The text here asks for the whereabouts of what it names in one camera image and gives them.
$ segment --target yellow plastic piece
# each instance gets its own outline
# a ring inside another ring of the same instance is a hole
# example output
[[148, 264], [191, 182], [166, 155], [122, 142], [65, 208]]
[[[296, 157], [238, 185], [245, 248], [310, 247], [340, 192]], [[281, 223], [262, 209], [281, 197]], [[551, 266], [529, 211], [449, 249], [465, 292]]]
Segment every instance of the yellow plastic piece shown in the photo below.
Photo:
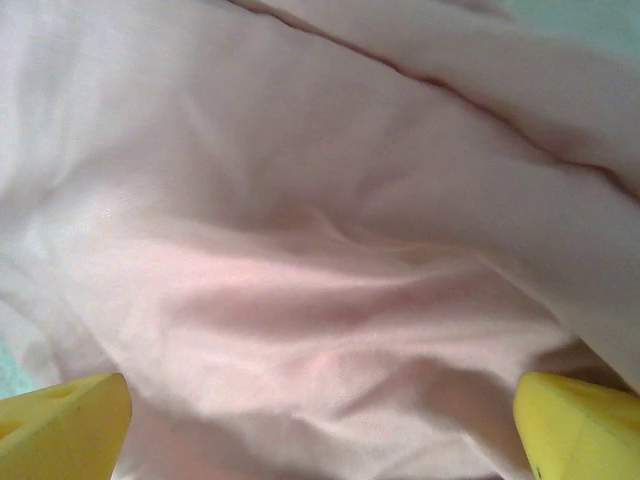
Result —
[[640, 479], [640, 398], [529, 373], [514, 416], [538, 480]]
[[108, 480], [131, 419], [122, 375], [0, 401], [0, 480]]

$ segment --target pink fabric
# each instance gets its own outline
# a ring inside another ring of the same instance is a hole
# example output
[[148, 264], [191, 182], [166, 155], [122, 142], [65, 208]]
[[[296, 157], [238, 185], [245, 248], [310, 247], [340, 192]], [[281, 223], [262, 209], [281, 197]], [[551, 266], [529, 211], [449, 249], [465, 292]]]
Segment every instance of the pink fabric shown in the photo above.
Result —
[[120, 478], [527, 479], [523, 372], [640, 388], [640, 76], [448, 3], [2, 6], [0, 326]]

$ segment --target satin fabric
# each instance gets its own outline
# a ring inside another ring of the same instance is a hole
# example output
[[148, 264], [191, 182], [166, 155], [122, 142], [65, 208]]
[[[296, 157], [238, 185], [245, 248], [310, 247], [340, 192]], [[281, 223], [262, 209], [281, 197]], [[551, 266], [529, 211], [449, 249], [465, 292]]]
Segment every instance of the satin fabric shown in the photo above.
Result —
[[116, 478], [529, 479], [523, 372], [640, 387], [632, 67], [484, 2], [1, 12], [2, 335], [124, 373]]

